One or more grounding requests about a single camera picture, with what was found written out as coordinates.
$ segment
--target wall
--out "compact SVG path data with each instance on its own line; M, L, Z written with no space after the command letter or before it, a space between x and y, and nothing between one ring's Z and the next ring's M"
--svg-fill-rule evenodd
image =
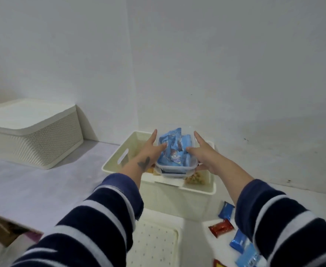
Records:
M78 105L84 137L137 130L126 0L0 0L0 102Z
M326 193L326 0L127 0L139 129Z

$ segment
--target person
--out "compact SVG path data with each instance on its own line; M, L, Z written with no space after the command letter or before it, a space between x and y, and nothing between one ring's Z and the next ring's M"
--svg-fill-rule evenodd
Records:
M188 148L225 184L236 206L235 220L256 250L275 266L326 266L326 221L297 201L254 179L216 152L197 133L200 147ZM12 266L125 266L133 245L135 220L143 211L141 175L165 150L154 146L155 130L140 153L119 173L106 177L79 206L70 211Z

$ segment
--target sleeve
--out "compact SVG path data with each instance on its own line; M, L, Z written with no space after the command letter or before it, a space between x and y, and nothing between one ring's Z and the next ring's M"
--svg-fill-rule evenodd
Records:
M135 220L142 211L134 181L111 174L13 266L126 266Z
M326 266L326 221L265 182L242 190L235 220L268 266Z

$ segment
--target perforated lid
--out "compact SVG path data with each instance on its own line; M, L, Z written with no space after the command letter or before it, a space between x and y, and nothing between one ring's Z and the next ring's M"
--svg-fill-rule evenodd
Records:
M0 133L17 136L31 134L75 111L75 104L30 98L1 103Z

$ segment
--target red wrapper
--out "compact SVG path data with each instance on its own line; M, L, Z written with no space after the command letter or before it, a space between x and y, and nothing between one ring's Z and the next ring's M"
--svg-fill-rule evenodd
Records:
M214 267L226 267L225 265L223 265L220 261L218 261L216 259L214 259L213 266Z
M234 226L230 223L229 220L224 219L222 222L212 225L209 227L210 231L217 238L221 234L228 233L234 229Z

